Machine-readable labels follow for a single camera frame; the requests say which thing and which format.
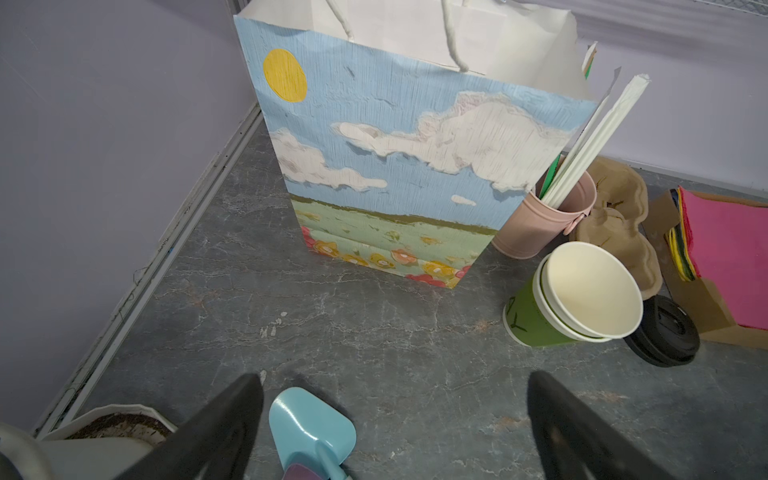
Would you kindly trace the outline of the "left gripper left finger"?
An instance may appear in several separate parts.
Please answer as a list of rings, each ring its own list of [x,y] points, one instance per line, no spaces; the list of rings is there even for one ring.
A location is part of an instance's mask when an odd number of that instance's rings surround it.
[[[264,406],[260,376],[243,374],[120,479],[242,479]]]

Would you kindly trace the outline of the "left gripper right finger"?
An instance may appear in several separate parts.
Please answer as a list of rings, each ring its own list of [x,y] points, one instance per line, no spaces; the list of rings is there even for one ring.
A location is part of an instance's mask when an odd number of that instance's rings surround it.
[[[547,479],[670,479],[545,371],[530,374],[527,409]]]

